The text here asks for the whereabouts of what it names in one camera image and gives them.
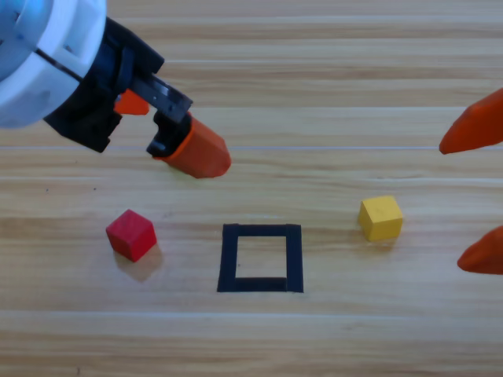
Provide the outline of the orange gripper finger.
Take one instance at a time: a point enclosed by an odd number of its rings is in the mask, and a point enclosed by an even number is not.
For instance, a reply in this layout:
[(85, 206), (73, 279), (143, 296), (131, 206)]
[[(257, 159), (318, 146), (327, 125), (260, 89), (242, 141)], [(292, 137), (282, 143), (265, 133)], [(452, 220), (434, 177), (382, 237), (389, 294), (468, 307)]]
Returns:
[(227, 172), (232, 159), (222, 137), (187, 113), (176, 123), (157, 112), (158, 132), (147, 147), (154, 158), (194, 178), (216, 178)]
[(446, 132), (439, 151), (446, 155), (502, 142), (502, 89), (468, 106)]
[(457, 265), (470, 273), (502, 274), (502, 227), (489, 231), (471, 245)]
[(118, 96), (114, 111), (120, 115), (147, 115), (149, 113), (149, 103), (132, 90), (126, 90)]

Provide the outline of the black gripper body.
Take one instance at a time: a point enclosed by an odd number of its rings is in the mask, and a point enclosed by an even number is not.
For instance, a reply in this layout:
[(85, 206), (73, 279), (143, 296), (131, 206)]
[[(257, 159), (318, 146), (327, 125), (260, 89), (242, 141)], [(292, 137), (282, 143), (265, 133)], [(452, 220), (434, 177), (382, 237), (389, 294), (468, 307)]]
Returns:
[(193, 101), (156, 77), (164, 59), (135, 33), (111, 18), (97, 56), (75, 92), (44, 118), (61, 136), (103, 152), (122, 116), (116, 100), (127, 90), (157, 109), (158, 132), (149, 153), (173, 153), (189, 136)]

